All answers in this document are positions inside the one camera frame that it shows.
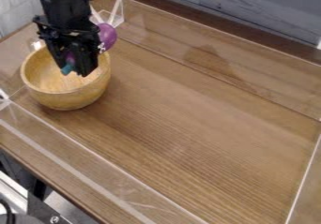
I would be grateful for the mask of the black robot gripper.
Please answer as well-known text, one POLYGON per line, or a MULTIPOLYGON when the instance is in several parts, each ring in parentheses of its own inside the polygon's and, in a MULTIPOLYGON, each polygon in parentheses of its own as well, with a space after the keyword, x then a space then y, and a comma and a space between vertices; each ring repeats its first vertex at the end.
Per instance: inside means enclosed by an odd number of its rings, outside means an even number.
POLYGON ((92 0, 39 0, 44 14, 33 17, 39 37, 45 41, 56 65, 65 66, 68 46, 75 58, 75 72, 87 77, 98 68, 98 42, 76 40, 92 35, 98 26, 91 22, 92 0))

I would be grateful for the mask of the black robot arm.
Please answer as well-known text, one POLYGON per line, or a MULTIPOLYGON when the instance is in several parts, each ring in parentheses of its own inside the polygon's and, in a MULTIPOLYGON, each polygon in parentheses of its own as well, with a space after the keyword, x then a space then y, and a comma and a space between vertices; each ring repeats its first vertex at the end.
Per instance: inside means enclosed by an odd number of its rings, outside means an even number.
POLYGON ((99 27, 91 22, 91 0, 40 0, 43 15, 32 21, 39 38, 64 75, 87 77, 98 68, 99 27))

